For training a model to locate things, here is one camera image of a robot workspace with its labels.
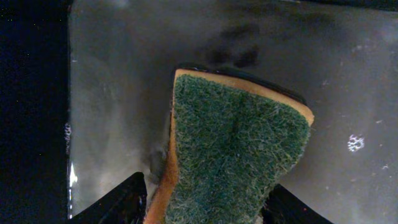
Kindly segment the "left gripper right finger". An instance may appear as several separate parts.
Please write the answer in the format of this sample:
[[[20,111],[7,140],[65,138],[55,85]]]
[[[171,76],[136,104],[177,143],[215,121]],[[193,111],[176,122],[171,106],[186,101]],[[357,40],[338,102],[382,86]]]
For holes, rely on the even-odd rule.
[[[263,224],[332,224],[280,184],[270,192],[260,219]]]

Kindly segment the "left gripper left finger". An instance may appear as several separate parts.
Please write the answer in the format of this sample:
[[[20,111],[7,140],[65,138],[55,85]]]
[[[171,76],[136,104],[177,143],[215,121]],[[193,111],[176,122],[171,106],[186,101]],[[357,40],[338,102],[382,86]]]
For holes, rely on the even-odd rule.
[[[75,215],[68,224],[143,224],[147,189],[142,172],[135,172],[105,196]]]

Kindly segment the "yellow green sponge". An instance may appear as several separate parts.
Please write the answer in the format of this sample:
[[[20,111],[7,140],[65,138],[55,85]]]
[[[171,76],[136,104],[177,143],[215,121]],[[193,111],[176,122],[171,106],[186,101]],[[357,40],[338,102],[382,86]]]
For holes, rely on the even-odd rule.
[[[314,115],[274,85],[174,71],[163,178],[146,223],[256,223],[269,193],[304,154]]]

